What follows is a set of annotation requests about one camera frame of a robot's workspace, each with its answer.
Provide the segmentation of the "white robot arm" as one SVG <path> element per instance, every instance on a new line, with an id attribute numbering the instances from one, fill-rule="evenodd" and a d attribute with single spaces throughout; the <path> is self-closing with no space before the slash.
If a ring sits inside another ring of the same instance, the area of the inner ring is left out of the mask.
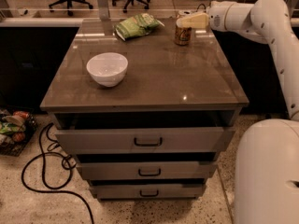
<path id="1" fill-rule="evenodd" d="M 211 28 L 264 43 L 288 117 L 251 125 L 235 158 L 235 224 L 299 224 L 299 40 L 284 0 L 214 1 L 177 19 L 180 28 Z"/>

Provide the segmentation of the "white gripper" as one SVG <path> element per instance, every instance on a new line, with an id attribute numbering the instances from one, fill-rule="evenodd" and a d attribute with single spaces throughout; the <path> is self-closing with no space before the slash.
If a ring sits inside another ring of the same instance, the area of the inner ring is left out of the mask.
<path id="1" fill-rule="evenodd" d="M 196 12 L 180 17 L 177 19 L 176 25 L 180 28 L 206 29 L 209 17 L 209 25 L 212 30 L 225 32 L 226 15 L 233 4 L 234 2 L 230 1 L 212 1 L 210 7 L 207 9 L 207 14 Z"/>

